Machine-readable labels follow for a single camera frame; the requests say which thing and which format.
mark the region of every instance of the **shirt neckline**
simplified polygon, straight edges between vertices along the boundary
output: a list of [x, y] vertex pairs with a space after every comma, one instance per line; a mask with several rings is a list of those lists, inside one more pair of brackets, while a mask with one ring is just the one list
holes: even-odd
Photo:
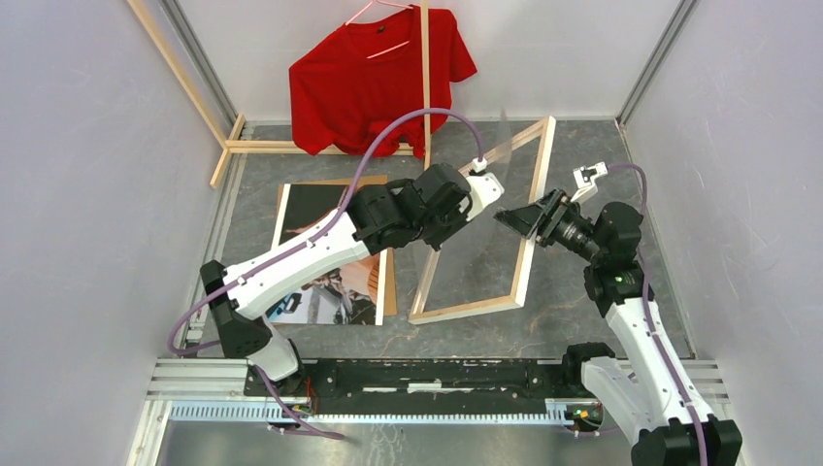
[[[420, 37], [418, 30], [420, 29], [420, 9], [416, 5], [410, 5], [411, 8], [405, 8], [400, 12], [397, 12], [391, 16], [385, 17], [379, 21], [374, 22], [353, 22], [349, 25], [343, 24], [340, 26], [340, 33], [344, 37], [344, 42], [346, 42], [346, 46], [348, 47], [349, 51], [357, 57], [357, 59], [365, 62], [365, 63], [380, 63], [382, 61], [391, 61], [397, 60], [401, 57], [405, 56], [409, 49], [412, 48], [413, 45], [417, 44], [417, 38]], [[351, 40], [351, 29], [371, 29], [379, 27], [381, 25], [390, 24], [392, 22], [399, 22], [402, 20], [407, 20], [406, 16], [411, 15], [411, 37], [409, 37], [409, 43], [402, 47], [402, 49], [398, 53], [387, 53], [384, 55], [378, 55], [374, 58], [369, 58], [368, 55], [363, 53], [354, 42]]]

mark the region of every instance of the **pink clothes hanger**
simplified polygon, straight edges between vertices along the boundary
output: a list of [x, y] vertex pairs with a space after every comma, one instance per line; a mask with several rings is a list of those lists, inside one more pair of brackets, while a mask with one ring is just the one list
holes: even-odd
[[[362, 10], [360, 10], [359, 12], [357, 12], [357, 14], [356, 14], [356, 15], [354, 15], [353, 17], [351, 17], [351, 19], [350, 19], [350, 20], [346, 21], [346, 26], [350, 25], [350, 24], [351, 24], [351, 22], [352, 22], [352, 21], [354, 21], [355, 19], [357, 19], [357, 17], [359, 17], [360, 15], [363, 15], [363, 13], [364, 13], [366, 10], [368, 10], [368, 9], [369, 9], [369, 7], [371, 7], [371, 6], [372, 6], [372, 5], [374, 5], [375, 3], [380, 3], [380, 4], [382, 4], [382, 5], [388, 5], [388, 6], [390, 6], [390, 7], [404, 8], [404, 9], [409, 9], [409, 10], [412, 8], [412, 6], [411, 6], [411, 5], [401, 5], [401, 4], [399, 4], [399, 3], [385, 2], [385, 1], [383, 1], [383, 0], [371, 0], [368, 4], [366, 4], [366, 6], [365, 6], [365, 7], [363, 7], [363, 9], [362, 9]], [[389, 49], [386, 49], [386, 50], [384, 50], [384, 51], [379, 51], [379, 52], [377, 52], [377, 53], [375, 53], [375, 54], [373, 54], [373, 55], [369, 55], [369, 56], [367, 56], [366, 58], [367, 58], [367, 59], [368, 59], [368, 58], [374, 58], [374, 57], [376, 57], [376, 56], [383, 55], [384, 53], [388, 53], [388, 52], [390, 52], [390, 51], [392, 51], [392, 50], [399, 49], [400, 47], [402, 47], [402, 46], [404, 46], [404, 45], [406, 45], [406, 44], [408, 44], [408, 43], [409, 43], [409, 41], [402, 42], [402, 43], [400, 43], [400, 44], [398, 44], [398, 45], [396, 45], [396, 46], [394, 46], [394, 47], [391, 47], [391, 48], [389, 48]]]

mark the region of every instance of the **poster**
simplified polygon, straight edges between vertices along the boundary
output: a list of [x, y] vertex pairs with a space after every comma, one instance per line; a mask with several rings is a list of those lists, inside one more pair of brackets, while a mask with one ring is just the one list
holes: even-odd
[[[386, 176], [367, 177], [361, 185], [385, 180]], [[284, 184], [272, 247], [303, 233], [336, 208], [349, 183], [334, 180]], [[384, 250], [329, 271], [284, 296], [266, 315], [274, 324], [382, 325], [386, 295], [394, 300], [393, 267], [388, 264], [391, 255]]]

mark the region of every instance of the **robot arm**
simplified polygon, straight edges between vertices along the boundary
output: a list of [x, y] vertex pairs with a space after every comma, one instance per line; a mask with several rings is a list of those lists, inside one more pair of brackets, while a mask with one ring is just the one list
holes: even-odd
[[[298, 372], [300, 358], [291, 343], [271, 325], [266, 312], [288, 293], [348, 262], [387, 248], [422, 240], [435, 250], [503, 194], [490, 173], [463, 177], [447, 164], [429, 167], [416, 180], [361, 187], [338, 221], [316, 241], [312, 237], [333, 220], [337, 210], [299, 236], [249, 261], [230, 267], [219, 262], [200, 271], [207, 292], [226, 283], [234, 287], [210, 303], [223, 354], [247, 358], [272, 381]], [[273, 266], [244, 279], [269, 259], [305, 244]]]
[[709, 439], [709, 464], [733, 466], [741, 448], [740, 431], [732, 420], [714, 416], [677, 357], [653, 291], [644, 296], [647, 281], [636, 259], [643, 216], [621, 202], [606, 204], [594, 222], [580, 214], [579, 202], [597, 192], [594, 180], [606, 173], [604, 163], [580, 167], [575, 170], [574, 196], [554, 189], [534, 204], [498, 212], [495, 219], [541, 247], [558, 243], [588, 262], [583, 272], [588, 297], [617, 336], [636, 374], [630, 378], [623, 372], [605, 344], [572, 346], [564, 364], [572, 368], [576, 382], [603, 402], [632, 443], [633, 464], [697, 461], [693, 410]]

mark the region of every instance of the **red shirt sleeve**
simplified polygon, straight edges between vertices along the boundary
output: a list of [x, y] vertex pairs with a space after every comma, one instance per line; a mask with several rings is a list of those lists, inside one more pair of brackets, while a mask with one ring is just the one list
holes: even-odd
[[311, 87], [307, 85], [296, 65], [288, 69], [291, 139], [298, 148], [311, 155], [317, 155], [334, 143], [335, 134], [323, 121], [319, 103], [312, 96]]
[[477, 72], [477, 66], [472, 56], [469, 55], [469, 50], [466, 49], [466, 44], [463, 38], [460, 37], [460, 31], [457, 30], [457, 18], [454, 14], [447, 10], [451, 16], [451, 65], [449, 69], [449, 80], [453, 83], [460, 83], [469, 78]]

